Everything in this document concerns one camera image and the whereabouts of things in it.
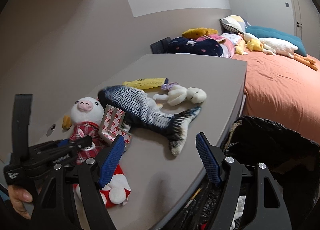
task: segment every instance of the white plush pig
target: white plush pig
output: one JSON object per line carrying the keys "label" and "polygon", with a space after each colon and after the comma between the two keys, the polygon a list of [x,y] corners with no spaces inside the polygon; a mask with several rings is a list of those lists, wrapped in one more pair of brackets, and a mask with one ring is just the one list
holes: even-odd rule
{"label": "white plush pig", "polygon": [[[73,105],[71,109],[71,121],[75,127],[70,140],[77,140],[87,135],[92,137],[91,147],[84,148],[78,153],[76,164],[81,164],[87,158],[96,157],[102,148],[109,146],[100,138],[98,133],[103,114],[104,109],[99,101],[91,97],[81,98]],[[81,199],[79,185],[75,185],[75,190]],[[100,190],[103,202],[107,208],[116,204],[125,204],[130,192],[131,189],[127,179],[119,165],[111,182]]]}

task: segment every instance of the yellow plush duck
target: yellow plush duck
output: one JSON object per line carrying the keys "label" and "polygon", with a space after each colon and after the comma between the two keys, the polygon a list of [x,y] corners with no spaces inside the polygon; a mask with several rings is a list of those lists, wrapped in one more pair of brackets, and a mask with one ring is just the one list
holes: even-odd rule
{"label": "yellow plush duck", "polygon": [[257,39],[250,39],[247,43],[247,47],[250,50],[250,52],[252,51],[261,52],[263,50],[263,44]]}

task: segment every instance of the finger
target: finger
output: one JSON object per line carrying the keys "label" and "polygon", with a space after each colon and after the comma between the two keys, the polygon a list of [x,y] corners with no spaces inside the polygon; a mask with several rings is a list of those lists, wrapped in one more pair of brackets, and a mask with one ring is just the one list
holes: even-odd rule
{"label": "finger", "polygon": [[32,202],[32,195],[23,187],[12,185],[13,197],[23,202]]}
{"label": "finger", "polygon": [[15,199],[15,198],[10,199],[10,200],[11,200],[11,203],[12,203],[12,206],[13,206],[14,210],[18,214],[20,214],[21,216],[23,216],[26,219],[30,219],[31,218],[21,200],[18,200],[18,199]]}
{"label": "finger", "polygon": [[30,215],[22,203],[22,201],[32,201],[32,196],[30,195],[30,193],[24,188],[16,185],[9,186],[8,192],[14,210],[24,218],[30,219]]}

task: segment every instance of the orange bedsheet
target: orange bedsheet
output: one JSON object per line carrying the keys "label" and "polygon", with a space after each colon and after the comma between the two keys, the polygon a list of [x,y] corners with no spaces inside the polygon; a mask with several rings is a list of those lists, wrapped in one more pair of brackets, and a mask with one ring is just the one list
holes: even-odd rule
{"label": "orange bedsheet", "polygon": [[320,143],[320,71],[285,56],[246,52],[233,56],[248,62],[244,115],[273,120]]}

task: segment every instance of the pink nose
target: pink nose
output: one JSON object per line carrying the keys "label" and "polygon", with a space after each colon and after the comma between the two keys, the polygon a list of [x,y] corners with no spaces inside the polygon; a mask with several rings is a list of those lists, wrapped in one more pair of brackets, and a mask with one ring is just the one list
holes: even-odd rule
{"label": "pink nose", "polygon": [[90,112],[93,108],[91,101],[82,100],[78,102],[78,110],[81,112]]}

